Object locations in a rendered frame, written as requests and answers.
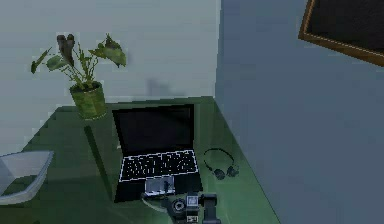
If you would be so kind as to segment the brown framed dark picture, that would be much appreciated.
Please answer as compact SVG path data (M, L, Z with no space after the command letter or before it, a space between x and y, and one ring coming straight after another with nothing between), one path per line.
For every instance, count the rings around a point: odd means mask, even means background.
M384 0L308 0L298 38L384 67Z

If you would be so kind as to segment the black open laptop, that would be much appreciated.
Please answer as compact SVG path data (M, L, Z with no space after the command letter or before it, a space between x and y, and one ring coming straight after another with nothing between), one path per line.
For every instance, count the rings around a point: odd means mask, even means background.
M203 189L192 104L118 109L113 118L123 155L116 203Z

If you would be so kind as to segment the black headphones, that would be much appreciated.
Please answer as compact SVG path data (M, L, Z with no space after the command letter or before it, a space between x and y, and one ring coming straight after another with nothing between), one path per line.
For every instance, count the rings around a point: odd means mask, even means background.
M204 154L207 154L209 151L220 151L226 154L231 159L231 164L228 166L226 171L223 171L219 168L213 168L210 166L206 159L204 159L205 167L218 179L224 180L226 177L236 177L239 174L239 166L236 164L234 157L222 148L210 148L207 149Z

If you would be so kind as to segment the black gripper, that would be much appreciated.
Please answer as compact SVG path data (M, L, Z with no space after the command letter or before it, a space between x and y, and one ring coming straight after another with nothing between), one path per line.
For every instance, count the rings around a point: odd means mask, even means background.
M141 194L140 198L141 201L149 208L157 212L167 213L173 224L187 224L186 203L184 199L178 198L171 201L169 198L164 198L162 201L162 207L151 204L147 200L147 195L144 193Z

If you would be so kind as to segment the green table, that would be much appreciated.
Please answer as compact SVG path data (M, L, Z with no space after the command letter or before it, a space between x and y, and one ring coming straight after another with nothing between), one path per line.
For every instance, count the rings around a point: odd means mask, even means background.
M218 197L222 224L280 224L261 185L211 97L191 97L195 109L194 149L206 193ZM165 213L142 201L116 203L114 196L122 152L111 114L85 122L72 106L58 108L26 145L51 150L54 157L36 196L25 203L0 206L0 224L172 224ZM231 159L236 177L218 180L204 165L226 171Z

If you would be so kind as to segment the green potted house plant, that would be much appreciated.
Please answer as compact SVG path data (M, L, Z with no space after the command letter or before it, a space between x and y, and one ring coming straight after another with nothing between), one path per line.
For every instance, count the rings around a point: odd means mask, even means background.
M107 113L103 85L95 80L95 67L100 59L109 60L117 67L127 65L127 56L121 45L112 39L109 33L89 54L75 41L73 34L56 37L59 52L50 54L45 50L30 66L30 72L35 74L43 64L49 71L59 70L66 75L73 85L69 92L77 107L79 116L84 120L95 120Z

